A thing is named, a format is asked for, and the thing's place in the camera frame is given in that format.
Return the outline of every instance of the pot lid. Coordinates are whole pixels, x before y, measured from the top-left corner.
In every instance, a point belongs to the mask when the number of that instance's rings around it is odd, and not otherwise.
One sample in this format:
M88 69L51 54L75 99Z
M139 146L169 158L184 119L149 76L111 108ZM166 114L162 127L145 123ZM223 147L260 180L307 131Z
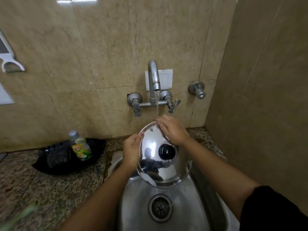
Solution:
M145 126L140 143L139 175L155 187L170 187L181 182L191 168L183 147L169 142L156 122Z

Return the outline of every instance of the sink drain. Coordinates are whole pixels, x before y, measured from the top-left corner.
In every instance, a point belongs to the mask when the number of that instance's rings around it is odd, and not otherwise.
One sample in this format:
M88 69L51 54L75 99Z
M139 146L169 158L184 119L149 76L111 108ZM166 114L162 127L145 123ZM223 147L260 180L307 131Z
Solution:
M156 194L150 199L148 210L154 221L163 223L168 221L172 215L172 202L166 195Z

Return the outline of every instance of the water stream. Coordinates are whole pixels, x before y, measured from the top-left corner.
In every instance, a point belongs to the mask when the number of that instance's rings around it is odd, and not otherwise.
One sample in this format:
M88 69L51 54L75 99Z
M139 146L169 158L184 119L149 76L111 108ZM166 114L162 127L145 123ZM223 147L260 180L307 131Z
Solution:
M159 101L160 91L154 91L154 93L155 93L155 101L156 101L156 118L158 118L159 117L158 101Z

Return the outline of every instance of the sink basin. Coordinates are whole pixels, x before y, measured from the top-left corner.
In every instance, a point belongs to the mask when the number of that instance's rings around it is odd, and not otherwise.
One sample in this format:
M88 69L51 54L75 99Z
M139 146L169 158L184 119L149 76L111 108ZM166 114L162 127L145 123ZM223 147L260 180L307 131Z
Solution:
M121 164L113 155L110 175ZM196 165L178 185L156 188L134 172L126 184L109 230L239 230L239 222Z

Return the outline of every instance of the dishwashing liquid bottle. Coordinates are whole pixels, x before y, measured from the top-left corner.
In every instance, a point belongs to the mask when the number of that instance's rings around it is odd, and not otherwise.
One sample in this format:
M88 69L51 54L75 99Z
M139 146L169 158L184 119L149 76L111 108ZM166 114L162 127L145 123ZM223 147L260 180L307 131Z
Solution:
M86 139L81 137L77 131L70 132L70 144L79 160L85 161L92 157L92 151Z

